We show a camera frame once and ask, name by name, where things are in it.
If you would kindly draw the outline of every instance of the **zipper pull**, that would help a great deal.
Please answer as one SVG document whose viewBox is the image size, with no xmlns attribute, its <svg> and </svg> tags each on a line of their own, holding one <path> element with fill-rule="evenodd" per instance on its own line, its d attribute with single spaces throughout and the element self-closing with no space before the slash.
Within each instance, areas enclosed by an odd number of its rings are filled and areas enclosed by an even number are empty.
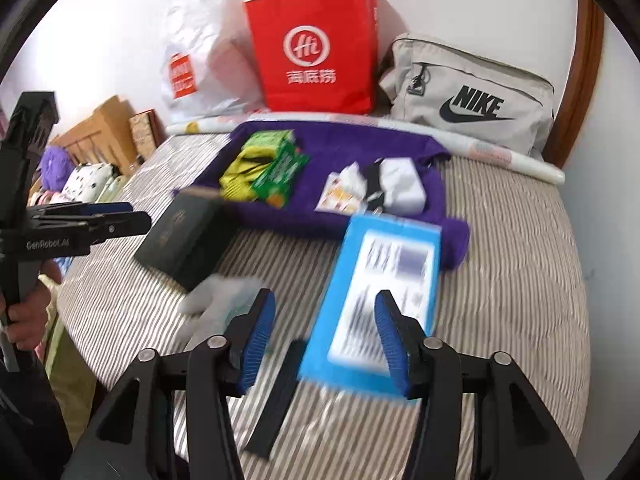
<svg viewBox="0 0 640 480">
<path fill-rule="evenodd" d="M 420 69 L 420 73 L 417 76 L 414 76 L 409 83 L 406 91 L 411 95 L 424 95 L 424 89 L 427 86 L 426 81 L 424 80 L 424 75 L 427 72 L 427 65 L 422 64 L 422 68 Z"/>
</svg>

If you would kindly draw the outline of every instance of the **red paper bag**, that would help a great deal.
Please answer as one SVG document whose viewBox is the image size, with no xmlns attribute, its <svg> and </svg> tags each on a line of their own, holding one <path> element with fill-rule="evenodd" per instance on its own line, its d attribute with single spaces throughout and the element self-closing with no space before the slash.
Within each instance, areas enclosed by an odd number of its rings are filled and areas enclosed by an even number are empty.
<svg viewBox="0 0 640 480">
<path fill-rule="evenodd" d="M 376 0 L 251 0 L 246 10 L 271 110 L 373 109 Z"/>
</svg>

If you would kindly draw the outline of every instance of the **white wall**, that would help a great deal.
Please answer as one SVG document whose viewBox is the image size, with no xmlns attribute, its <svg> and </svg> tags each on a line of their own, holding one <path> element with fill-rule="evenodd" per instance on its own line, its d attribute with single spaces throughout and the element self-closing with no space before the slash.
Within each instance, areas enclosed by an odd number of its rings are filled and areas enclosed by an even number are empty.
<svg viewBox="0 0 640 480">
<path fill-rule="evenodd" d="M 591 391 L 578 461 L 603 480 L 640 431 L 640 63 L 607 20 L 600 75 L 560 188 L 587 280 Z"/>
<path fill-rule="evenodd" d="M 0 84 L 9 113 L 21 91 L 57 92 L 64 132 L 113 94 L 156 108 L 159 33 L 172 0 L 60 0 L 40 22 Z M 548 78 L 557 99 L 574 45 L 576 0 L 386 0 L 381 54 L 401 32 L 428 33 Z"/>
</svg>

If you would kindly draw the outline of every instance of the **bag zipper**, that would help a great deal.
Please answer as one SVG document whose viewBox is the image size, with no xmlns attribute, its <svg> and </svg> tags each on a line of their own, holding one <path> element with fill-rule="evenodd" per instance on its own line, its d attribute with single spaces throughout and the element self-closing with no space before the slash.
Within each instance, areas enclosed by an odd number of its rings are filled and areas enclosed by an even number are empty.
<svg viewBox="0 0 640 480">
<path fill-rule="evenodd" d="M 422 68 L 420 69 L 420 73 L 411 79 L 409 86 L 406 88 L 407 93 L 420 97 L 424 96 L 424 90 L 427 86 L 427 83 L 424 80 L 424 74 L 427 72 L 427 64 L 421 63 L 421 65 Z"/>
<path fill-rule="evenodd" d="M 438 64 L 435 64 L 435 63 L 412 63 L 412 64 L 415 64 L 415 65 L 421 64 L 423 68 L 426 68 L 427 66 L 439 66 L 439 67 L 442 67 L 442 68 L 447 68 L 448 70 L 455 70 L 456 72 L 460 72 L 461 74 L 466 74 L 466 75 L 469 75 L 471 77 L 475 77 L 476 79 L 479 79 L 479 80 L 482 80 L 482 81 L 488 81 L 488 82 L 493 83 L 495 85 L 501 86 L 502 88 L 506 88 L 507 90 L 511 90 L 512 92 L 517 92 L 518 94 L 522 94 L 522 95 L 528 97 L 529 99 L 532 99 L 533 101 L 537 102 L 540 106 L 544 107 L 544 105 L 542 104 L 542 101 L 539 101 L 538 99 L 533 97 L 533 95 L 525 92 L 524 90 L 520 90 L 519 88 L 514 88 L 513 86 L 503 85 L 501 83 L 497 83 L 492 79 L 487 79 L 487 78 L 484 78 L 484 77 L 478 77 L 476 74 L 472 74 L 471 72 L 465 72 L 464 70 L 462 70 L 460 68 L 453 68 L 452 66 L 448 66 L 448 65 L 438 65 Z M 409 86 L 407 86 L 406 92 L 408 94 L 411 94 L 411 95 L 423 96 L 424 95 L 424 89 L 426 88 L 426 83 L 424 84 L 424 87 L 422 89 L 422 93 L 421 94 L 409 92 L 409 88 L 411 88 L 411 86 L 413 84 L 413 79 L 412 79 L 412 82 L 409 84 Z"/>
<path fill-rule="evenodd" d="M 465 51 L 465 50 L 460 50 L 459 48 L 456 48 L 456 47 L 454 47 L 454 46 L 449 46 L 449 45 L 444 44 L 444 43 L 437 43 L 436 41 L 421 40 L 421 39 L 419 39 L 419 38 L 412 38 L 412 37 L 407 37 L 407 38 L 396 38 L 395 40 L 393 40 L 393 41 L 391 42 L 391 45 L 389 45 L 389 51 L 391 51 L 391 50 L 393 49 L 394 43 L 395 43 L 396 41 L 418 41 L 419 43 L 428 43 L 428 44 L 432 44 L 432 45 L 439 46 L 439 47 L 441 47 L 441 48 L 448 48 L 448 49 L 451 49 L 451 50 L 455 50 L 455 51 L 460 52 L 460 53 L 462 53 L 462 54 L 467 54 L 468 56 L 477 57 L 478 59 L 482 59 L 482 60 L 484 60 L 484 61 L 488 61 L 488 62 L 490 62 L 490 63 L 495 63 L 495 64 L 498 64 L 498 65 L 502 65 L 502 66 L 504 66 L 504 67 L 511 68 L 511 69 L 513 69 L 513 70 L 518 70 L 518 71 L 520 71 L 520 72 L 524 72 L 524 73 L 526 73 L 526 74 L 532 75 L 533 77 L 537 77 L 538 79 L 542 79 L 542 81 L 544 81 L 545 83 L 548 83 L 548 84 L 549 84 L 549 86 L 551 86 L 551 89 L 552 89 L 552 91 L 553 91 L 554 95 L 556 94 L 556 88 L 551 84 L 551 81 L 549 81 L 549 79 L 547 79 L 547 78 L 545 78 L 545 77 L 542 77 L 542 76 L 541 76 L 541 75 L 539 75 L 539 74 L 535 74 L 535 73 L 533 73 L 533 72 L 530 72 L 529 70 L 526 70 L 526 69 L 524 69 L 524 68 L 520 68 L 520 67 L 517 67 L 517 66 L 513 66 L 513 65 L 510 65 L 510 64 L 508 64 L 508 63 L 503 63 L 503 62 L 501 62 L 501 61 L 497 61 L 497 60 L 495 60 L 495 59 L 491 59 L 490 57 L 479 56 L 478 54 L 475 54 L 475 53 L 473 53 L 473 52 L 468 52 L 468 51 Z M 453 70 L 458 70 L 459 72 L 462 72 L 462 73 L 465 73 L 465 74 L 467 73 L 467 72 L 464 72 L 463 70 L 459 70 L 459 69 L 453 69 Z"/>
</svg>

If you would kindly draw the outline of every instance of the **blue box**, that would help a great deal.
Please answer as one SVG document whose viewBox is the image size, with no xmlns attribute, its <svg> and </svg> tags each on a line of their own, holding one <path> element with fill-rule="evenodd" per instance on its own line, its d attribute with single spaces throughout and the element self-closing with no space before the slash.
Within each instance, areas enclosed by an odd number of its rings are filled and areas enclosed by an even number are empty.
<svg viewBox="0 0 640 480">
<path fill-rule="evenodd" d="M 385 288 L 400 311 L 433 333 L 440 227 L 372 214 L 351 218 L 299 377 L 348 390 L 400 396 L 373 317 Z"/>
</svg>

